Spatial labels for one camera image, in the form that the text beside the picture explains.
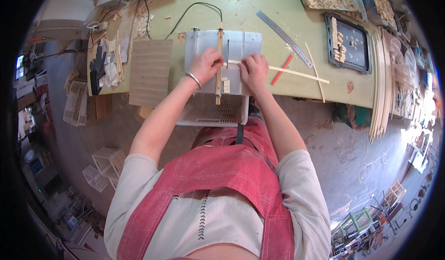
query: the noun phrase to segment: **concrete floor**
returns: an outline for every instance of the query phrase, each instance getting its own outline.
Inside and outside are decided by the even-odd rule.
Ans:
[[[47,43],[44,53],[49,55],[55,52],[56,43]],[[54,156],[59,161],[64,177],[96,204],[99,213],[106,216],[114,195],[113,188],[108,185],[99,193],[88,185],[82,170],[89,164],[94,166],[91,154],[103,146],[120,147],[127,155],[141,124],[134,118],[137,107],[128,105],[126,93],[113,95],[113,113],[95,124],[75,127],[63,121],[65,80],[76,66],[85,75],[85,60],[86,57],[82,60],[81,55],[76,58],[75,54],[44,60],[44,68],[49,75],[49,98],[56,128],[51,147],[53,153],[57,154]],[[403,121],[390,120],[385,137],[369,145],[367,132],[356,132],[346,124],[331,123],[334,103],[299,102],[286,96],[276,96],[275,99],[307,143],[332,224],[368,200],[372,193],[386,191],[396,180],[401,181],[406,173],[407,146],[402,142],[400,134],[400,129],[406,127]],[[159,168],[188,151],[199,129],[175,127],[162,152]],[[368,149],[364,158],[366,143]],[[358,174],[364,168],[362,162],[371,163],[387,151],[386,165],[383,166],[378,160],[361,182]]]

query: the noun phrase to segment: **silver bangle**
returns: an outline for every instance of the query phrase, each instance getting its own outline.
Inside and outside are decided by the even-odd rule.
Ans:
[[[201,85],[199,80],[192,73],[186,72],[186,75],[189,76],[190,78],[192,78],[197,83],[199,89],[203,89],[203,86]]]

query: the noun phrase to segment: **red pencil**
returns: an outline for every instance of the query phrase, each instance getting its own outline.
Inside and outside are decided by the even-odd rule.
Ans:
[[[283,69],[286,68],[286,66],[289,64],[289,62],[291,62],[291,59],[292,59],[293,56],[294,56],[294,54],[291,54],[289,56],[289,58],[287,58],[286,63],[284,63],[284,65],[283,65]],[[281,76],[282,73],[283,73],[282,71],[278,72],[278,74],[276,75],[275,79],[272,80],[272,85],[274,85],[276,83],[276,81],[278,80],[278,78]]]

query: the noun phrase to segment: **black strap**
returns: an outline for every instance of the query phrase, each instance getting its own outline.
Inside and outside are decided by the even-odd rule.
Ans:
[[[243,137],[244,137],[244,125],[238,123],[238,130],[236,131],[235,144],[242,144]]]

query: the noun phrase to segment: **white t-shirt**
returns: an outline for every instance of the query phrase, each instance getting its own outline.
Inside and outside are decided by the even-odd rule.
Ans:
[[[125,159],[104,231],[105,245],[113,259],[131,214],[161,173],[146,155],[131,154]],[[327,259],[331,244],[329,214],[309,153],[289,153],[278,163],[275,173],[283,205],[292,216],[294,258]],[[263,221],[245,196],[229,188],[178,194],[156,229],[144,259],[184,257],[218,243],[236,244],[259,257]]]

